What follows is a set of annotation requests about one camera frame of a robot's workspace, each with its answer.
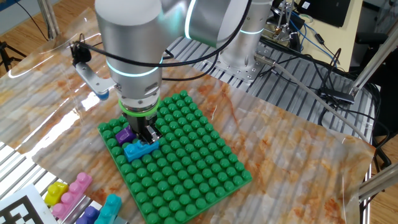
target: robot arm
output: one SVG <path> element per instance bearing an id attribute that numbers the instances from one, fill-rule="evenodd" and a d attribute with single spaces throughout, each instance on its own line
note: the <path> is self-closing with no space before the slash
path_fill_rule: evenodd
<path id="1" fill-rule="evenodd" d="M 164 50 L 181 36 L 212 47 L 225 43 L 247 4 L 248 0 L 96 0 L 95 10 L 105 51 L 138 62 L 162 63 Z M 104 86 L 115 86 L 132 130 L 149 144 L 156 142 L 160 138 L 154 122 L 162 69 L 109 57 L 106 63 L 111 80 Z M 76 65 L 78 73 L 93 90 L 103 92 L 103 82 L 84 66 Z"/>

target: wooden floor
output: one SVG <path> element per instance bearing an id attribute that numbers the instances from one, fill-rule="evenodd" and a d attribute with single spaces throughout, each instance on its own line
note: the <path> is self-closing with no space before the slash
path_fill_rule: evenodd
<path id="1" fill-rule="evenodd" d="M 398 162 L 398 136 L 387 142 L 382 149 L 393 164 Z M 380 192 L 373 199 L 371 202 L 371 223 L 398 223 L 398 184 L 389 187 L 385 192 Z"/>
<path id="2" fill-rule="evenodd" d="M 57 17 L 60 30 L 64 30 L 66 26 L 81 14 L 86 8 L 94 6 L 95 0 L 61 0 L 54 5 L 55 15 Z M 41 14 L 34 16 L 36 23 L 46 34 L 46 27 Z M 34 23 L 29 19 L 13 30 L 0 36 L 2 42 L 6 41 L 22 53 L 29 55 L 35 49 L 45 43 L 41 33 L 37 30 Z M 18 57 L 10 50 L 7 51 L 9 56 Z M 6 73 L 4 66 L 0 68 L 0 77 Z M 398 162 L 398 136 L 389 141 L 384 147 L 384 152 L 391 158 L 393 163 Z M 384 193 L 379 193 L 371 203 L 371 223 L 398 223 L 398 184 L 387 189 Z"/>
<path id="3" fill-rule="evenodd" d="M 56 3 L 53 8 L 60 30 L 65 30 L 67 25 L 69 25 L 69 23 L 79 16 L 86 8 L 94 8 L 94 1 L 95 0 L 61 0 Z M 47 36 L 47 28 L 41 13 L 33 16 L 33 18 L 44 35 Z M 0 36 L 0 41 L 7 42 L 8 45 L 26 55 L 29 55 L 46 42 L 31 19 L 26 20 L 19 26 Z M 7 50 L 7 53 L 10 57 L 22 59 L 20 55 L 15 54 L 11 50 Z M 11 65 L 15 66 L 17 65 L 17 62 L 12 62 Z M 0 77 L 4 74 L 6 74 L 6 69 L 2 65 L 0 67 Z"/>

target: plastic film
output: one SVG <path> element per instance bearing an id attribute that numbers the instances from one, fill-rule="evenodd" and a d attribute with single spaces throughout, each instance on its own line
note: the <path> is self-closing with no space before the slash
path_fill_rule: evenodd
<path id="1" fill-rule="evenodd" d="M 85 192 L 104 204 L 122 198 L 120 216 L 143 223 L 96 127 L 121 114 L 114 89 L 100 101 L 72 66 L 68 42 L 84 33 L 101 41 L 88 9 L 60 37 L 0 78 L 0 141 L 71 182 L 93 177 Z M 105 57 L 88 65 L 109 78 Z M 164 69 L 165 77 L 192 77 L 192 67 Z M 358 189 L 373 157 L 368 143 L 330 131 L 276 106 L 204 77 L 163 82 L 162 98 L 187 90 L 203 115 L 251 173 L 253 181 L 192 222 L 359 223 Z"/>

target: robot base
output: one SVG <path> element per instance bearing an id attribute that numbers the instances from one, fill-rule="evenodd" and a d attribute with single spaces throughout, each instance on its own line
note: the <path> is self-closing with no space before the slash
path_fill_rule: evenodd
<path id="1" fill-rule="evenodd" d="M 268 50 L 263 46 L 258 46 L 257 52 L 264 55 L 268 53 Z M 206 60 L 206 63 L 211 65 L 213 64 L 214 59 L 215 56 Z M 239 80 L 242 80 L 246 83 L 252 83 L 255 81 L 260 71 L 264 68 L 264 64 L 256 62 L 252 67 L 235 68 L 218 60 L 215 67 L 221 71 L 224 71 L 228 75 L 236 77 Z"/>

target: metal bracket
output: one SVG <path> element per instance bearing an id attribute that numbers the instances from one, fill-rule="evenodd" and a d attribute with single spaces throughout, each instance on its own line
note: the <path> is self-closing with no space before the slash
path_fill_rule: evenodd
<path id="1" fill-rule="evenodd" d="M 101 100 L 106 100 L 109 97 L 109 89 L 116 85 L 112 78 L 104 79 L 97 76 L 97 74 L 83 62 L 76 64 L 76 71 L 84 82 L 93 90 L 93 92 Z"/>
<path id="2" fill-rule="evenodd" d="M 50 0 L 37 0 L 37 2 L 39 4 L 40 10 L 42 11 L 44 22 L 46 23 L 47 29 L 49 31 L 49 39 L 54 39 L 61 32 L 57 23 L 57 18 L 55 17 L 55 13 L 52 8 L 52 3 Z"/>

